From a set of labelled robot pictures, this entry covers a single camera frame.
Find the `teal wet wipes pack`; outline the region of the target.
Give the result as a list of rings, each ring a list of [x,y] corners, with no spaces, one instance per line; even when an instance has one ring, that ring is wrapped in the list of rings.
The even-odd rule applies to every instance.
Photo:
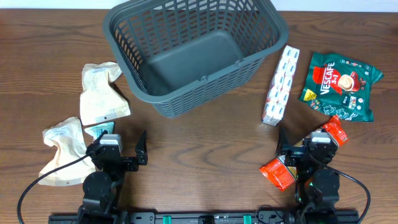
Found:
[[[89,134],[93,138],[93,140],[96,140],[97,138],[99,138],[101,136],[101,134],[104,131],[107,131],[108,134],[113,134],[114,125],[115,125],[115,122],[110,121],[107,123],[101,123],[101,124],[97,124],[95,126],[85,128],[84,131],[85,131],[85,133]]]

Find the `red spaghetti pasta packet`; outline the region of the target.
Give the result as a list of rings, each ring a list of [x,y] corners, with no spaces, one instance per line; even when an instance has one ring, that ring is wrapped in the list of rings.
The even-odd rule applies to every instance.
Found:
[[[332,140],[337,143],[338,148],[348,142],[348,136],[342,128],[340,118],[337,115],[332,116],[327,123],[315,131],[325,131],[328,133]],[[284,161],[284,155],[276,156],[259,169],[262,175],[281,191],[293,185],[299,179],[299,173],[315,172],[315,170],[298,170],[296,167],[286,166]]]

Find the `white tissue pack box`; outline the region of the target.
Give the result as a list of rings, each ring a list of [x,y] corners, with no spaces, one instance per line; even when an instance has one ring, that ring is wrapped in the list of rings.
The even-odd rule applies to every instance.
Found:
[[[262,122],[276,126],[283,118],[297,68],[300,50],[286,45],[271,78]]]

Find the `green Nescafe coffee bag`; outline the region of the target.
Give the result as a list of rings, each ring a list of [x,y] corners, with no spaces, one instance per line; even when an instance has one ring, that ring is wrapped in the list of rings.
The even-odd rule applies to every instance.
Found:
[[[372,65],[340,54],[314,53],[300,101],[328,116],[373,122],[371,88],[384,77]]]

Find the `dark grey plastic basket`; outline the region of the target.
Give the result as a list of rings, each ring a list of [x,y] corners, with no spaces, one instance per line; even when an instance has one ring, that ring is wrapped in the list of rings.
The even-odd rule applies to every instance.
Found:
[[[248,82],[289,27],[270,0],[138,0],[103,32],[132,93],[174,118]]]

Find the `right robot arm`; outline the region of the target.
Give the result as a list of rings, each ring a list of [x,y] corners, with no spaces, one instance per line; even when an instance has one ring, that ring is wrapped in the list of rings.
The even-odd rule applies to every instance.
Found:
[[[334,204],[339,201],[340,177],[325,166],[332,161],[338,145],[323,129],[314,131],[296,146],[279,129],[276,154],[282,164],[294,168],[295,200],[298,207],[285,212],[284,223],[338,223]]]

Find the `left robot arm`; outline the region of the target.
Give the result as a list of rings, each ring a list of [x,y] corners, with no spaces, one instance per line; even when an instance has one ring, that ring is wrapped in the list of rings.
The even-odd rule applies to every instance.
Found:
[[[78,210],[78,223],[129,223],[129,213],[118,209],[121,189],[127,172],[137,172],[148,162],[147,133],[136,144],[134,157],[123,157],[121,136],[103,131],[86,150],[98,169],[83,182],[83,205]]]

